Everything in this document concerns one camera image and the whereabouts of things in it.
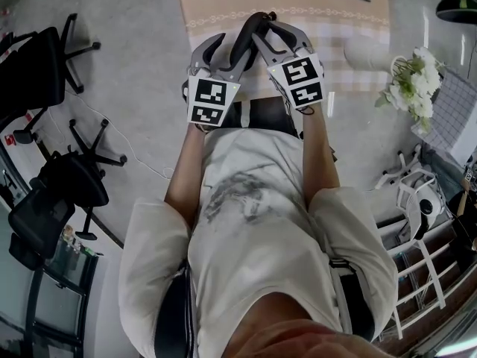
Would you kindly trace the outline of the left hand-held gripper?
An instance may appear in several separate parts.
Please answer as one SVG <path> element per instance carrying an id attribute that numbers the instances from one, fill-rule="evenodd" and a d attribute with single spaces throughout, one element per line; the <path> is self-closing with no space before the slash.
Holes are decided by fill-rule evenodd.
<path id="1" fill-rule="evenodd" d="M 219 33 L 209 37 L 192 52 L 191 74 L 183 88 L 188 123 L 221 127 L 240 90 L 241 84 L 238 82 L 250 58 L 250 49 L 247 49 L 229 68 L 218 68 L 216 70 L 218 79 L 208 76 L 208 73 L 211 73 L 212 56 L 221 46 L 225 36 L 225 33 Z"/>

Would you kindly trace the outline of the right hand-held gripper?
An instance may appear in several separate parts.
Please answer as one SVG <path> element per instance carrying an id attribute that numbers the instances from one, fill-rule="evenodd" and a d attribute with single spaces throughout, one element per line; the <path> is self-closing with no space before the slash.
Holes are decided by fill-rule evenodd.
<path id="1" fill-rule="evenodd" d="M 306 33 L 284 22 L 269 22 L 271 30 L 288 46 L 277 51 L 261 35 L 252 40 L 266 62 L 277 90 L 295 110 L 304 110 L 324 98 L 324 69 Z"/>

